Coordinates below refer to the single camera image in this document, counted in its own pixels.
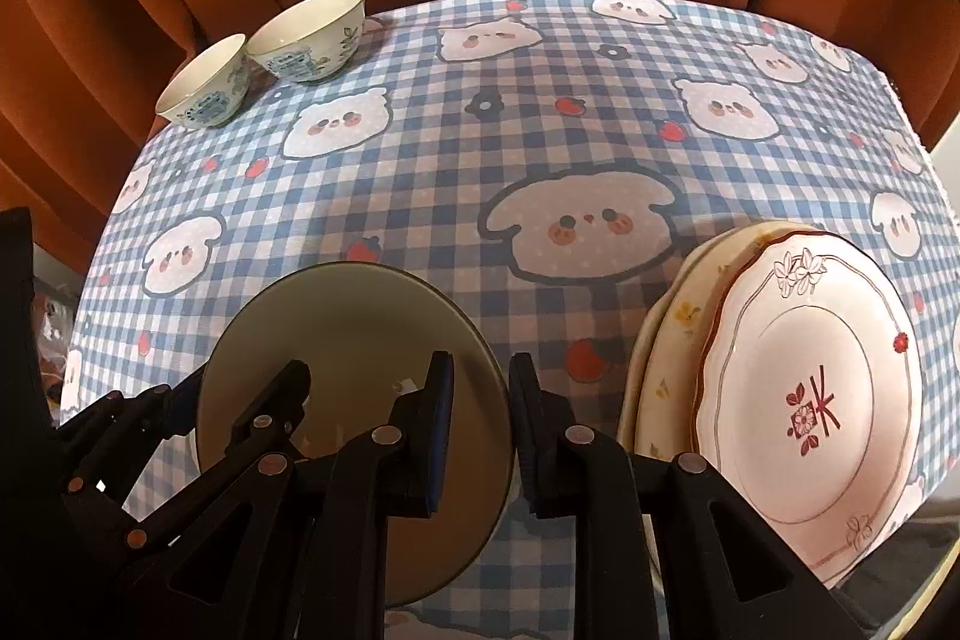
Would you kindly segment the blue floral bowl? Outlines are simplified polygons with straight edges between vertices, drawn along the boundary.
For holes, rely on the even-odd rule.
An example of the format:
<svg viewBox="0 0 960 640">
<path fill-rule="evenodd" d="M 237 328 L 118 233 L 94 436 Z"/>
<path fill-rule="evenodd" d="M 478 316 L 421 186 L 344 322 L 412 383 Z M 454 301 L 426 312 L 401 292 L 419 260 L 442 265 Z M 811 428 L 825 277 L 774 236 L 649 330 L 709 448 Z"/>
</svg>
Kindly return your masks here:
<svg viewBox="0 0 960 640">
<path fill-rule="evenodd" d="M 197 416 L 202 470 L 223 458 L 231 427 L 290 360 L 311 372 L 291 442 L 327 456 L 389 419 L 423 386 L 433 353 L 454 359 L 451 440 L 438 512 L 389 525 L 386 599 L 413 603 L 477 559 L 500 521 L 512 473 L 508 384 L 462 310 L 418 276 L 374 263 L 300 269 L 229 322 L 203 370 Z"/>
</svg>

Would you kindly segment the red-rimmed small plate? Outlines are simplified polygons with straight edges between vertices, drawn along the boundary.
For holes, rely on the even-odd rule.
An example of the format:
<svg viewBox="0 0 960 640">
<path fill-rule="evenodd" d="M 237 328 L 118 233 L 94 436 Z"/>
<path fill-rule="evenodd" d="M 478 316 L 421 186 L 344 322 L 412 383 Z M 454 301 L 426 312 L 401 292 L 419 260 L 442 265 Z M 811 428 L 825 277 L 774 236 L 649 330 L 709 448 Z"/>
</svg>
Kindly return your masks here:
<svg viewBox="0 0 960 640">
<path fill-rule="evenodd" d="M 794 230 L 724 291 L 692 440 L 832 587 L 892 520 L 921 403 L 913 325 L 892 281 L 843 237 Z"/>
</svg>

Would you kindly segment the blue checkered cartoon tablecloth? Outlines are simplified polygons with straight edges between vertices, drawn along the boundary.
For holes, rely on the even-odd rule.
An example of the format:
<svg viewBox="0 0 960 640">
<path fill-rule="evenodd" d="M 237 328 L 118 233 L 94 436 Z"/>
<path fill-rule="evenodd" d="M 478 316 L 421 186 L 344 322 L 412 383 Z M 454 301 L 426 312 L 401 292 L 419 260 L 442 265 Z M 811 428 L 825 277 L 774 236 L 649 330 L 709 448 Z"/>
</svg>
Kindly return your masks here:
<svg viewBox="0 0 960 640">
<path fill-rule="evenodd" d="M 256 73 L 215 130 L 146 143 L 76 315 L 68 408 L 174 385 L 278 278 L 412 271 L 613 431 L 641 320 L 682 260 L 766 220 L 830 230 L 892 278 L 923 358 L 911 503 L 958 458 L 958 230 L 864 55 L 747 11 L 441 0 L 368 21 L 331 81 Z"/>
</svg>

